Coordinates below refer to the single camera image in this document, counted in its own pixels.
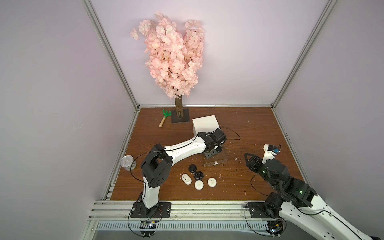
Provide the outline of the clear drawer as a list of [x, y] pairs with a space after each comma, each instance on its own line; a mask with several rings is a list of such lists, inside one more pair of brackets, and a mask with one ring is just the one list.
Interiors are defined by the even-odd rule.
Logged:
[[210, 159], [206, 159], [204, 153], [201, 154], [202, 164], [204, 167], [224, 164], [228, 161], [229, 157], [228, 157], [227, 149], [224, 146], [221, 146], [221, 147], [223, 148], [223, 151], [221, 153], [217, 153], [215, 156], [211, 157]]

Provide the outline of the white three-drawer cabinet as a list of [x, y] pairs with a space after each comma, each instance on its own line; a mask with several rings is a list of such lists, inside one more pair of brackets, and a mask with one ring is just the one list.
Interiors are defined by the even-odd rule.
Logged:
[[215, 115], [195, 118], [193, 119], [192, 123], [194, 136], [200, 132], [211, 133], [220, 128]]

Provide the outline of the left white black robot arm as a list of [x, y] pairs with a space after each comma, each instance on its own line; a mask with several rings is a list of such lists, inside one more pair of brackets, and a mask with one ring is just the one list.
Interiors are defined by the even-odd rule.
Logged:
[[150, 210], [159, 203], [160, 186], [168, 179], [172, 167], [193, 155], [210, 153], [227, 141], [226, 134], [217, 128], [199, 132], [190, 140], [173, 146], [155, 145], [141, 163], [144, 190], [141, 201]]

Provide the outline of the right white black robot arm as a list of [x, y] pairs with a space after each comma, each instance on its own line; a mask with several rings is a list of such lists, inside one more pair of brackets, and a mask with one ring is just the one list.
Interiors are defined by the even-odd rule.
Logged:
[[290, 175], [279, 160], [245, 154], [246, 166], [262, 177], [273, 189], [263, 203], [249, 202], [252, 217], [261, 214], [275, 221], [289, 221], [317, 240], [375, 240], [358, 230], [307, 183]]

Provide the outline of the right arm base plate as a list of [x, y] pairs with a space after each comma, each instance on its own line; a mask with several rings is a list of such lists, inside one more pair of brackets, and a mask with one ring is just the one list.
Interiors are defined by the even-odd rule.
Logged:
[[249, 202], [247, 207], [251, 214], [251, 218], [270, 218], [280, 219], [279, 210], [264, 202]]

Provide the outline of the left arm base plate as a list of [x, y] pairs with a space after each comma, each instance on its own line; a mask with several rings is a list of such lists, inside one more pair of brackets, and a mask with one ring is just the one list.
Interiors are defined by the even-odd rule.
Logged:
[[134, 203], [130, 218], [150, 219], [150, 218], [170, 218], [172, 209], [171, 202], [159, 202], [152, 208], [147, 208], [141, 201]]

